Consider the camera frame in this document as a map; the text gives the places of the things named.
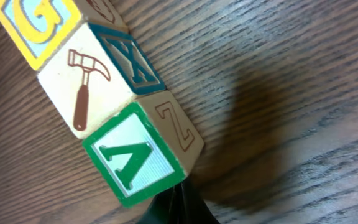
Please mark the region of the white block with feather picture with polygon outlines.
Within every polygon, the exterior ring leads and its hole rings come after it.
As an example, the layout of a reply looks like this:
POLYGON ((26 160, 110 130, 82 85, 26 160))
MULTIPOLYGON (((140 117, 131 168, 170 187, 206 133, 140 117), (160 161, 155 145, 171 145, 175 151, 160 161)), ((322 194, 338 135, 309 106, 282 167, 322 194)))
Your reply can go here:
POLYGON ((75 31, 37 78, 78 139, 130 102, 166 89, 131 35, 90 22, 75 31))

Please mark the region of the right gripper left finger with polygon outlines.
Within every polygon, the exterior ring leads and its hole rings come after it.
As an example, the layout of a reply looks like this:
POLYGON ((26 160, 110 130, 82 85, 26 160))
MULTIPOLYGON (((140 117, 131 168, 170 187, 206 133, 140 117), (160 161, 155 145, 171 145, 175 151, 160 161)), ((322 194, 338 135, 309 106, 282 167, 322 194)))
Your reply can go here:
POLYGON ((178 199, 174 187, 157 194, 137 224, 177 224, 178 199))

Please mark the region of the yellow top wooden block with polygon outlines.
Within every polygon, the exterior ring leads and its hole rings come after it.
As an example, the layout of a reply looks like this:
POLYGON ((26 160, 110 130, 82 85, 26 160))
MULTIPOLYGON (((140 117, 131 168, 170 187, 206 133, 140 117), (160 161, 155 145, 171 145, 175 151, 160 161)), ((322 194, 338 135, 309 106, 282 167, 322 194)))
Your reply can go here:
POLYGON ((107 0, 0 0, 0 22, 33 70, 83 23, 129 31, 107 0))

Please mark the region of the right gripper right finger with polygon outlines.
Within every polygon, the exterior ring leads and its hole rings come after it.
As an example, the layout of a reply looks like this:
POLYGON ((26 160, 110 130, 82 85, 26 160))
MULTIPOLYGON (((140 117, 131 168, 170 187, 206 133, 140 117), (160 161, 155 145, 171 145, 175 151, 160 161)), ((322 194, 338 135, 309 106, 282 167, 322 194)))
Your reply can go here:
POLYGON ((179 224, 219 224, 190 179, 178 186, 179 224))

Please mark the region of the green A block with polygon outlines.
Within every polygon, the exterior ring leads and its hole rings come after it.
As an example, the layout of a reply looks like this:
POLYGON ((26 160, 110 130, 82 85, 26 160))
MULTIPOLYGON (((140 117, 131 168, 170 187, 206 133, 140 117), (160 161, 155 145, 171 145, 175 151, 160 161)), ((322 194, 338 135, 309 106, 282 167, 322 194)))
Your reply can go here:
POLYGON ((132 207, 184 181, 204 141, 166 90, 129 103, 83 146, 118 201, 132 207))

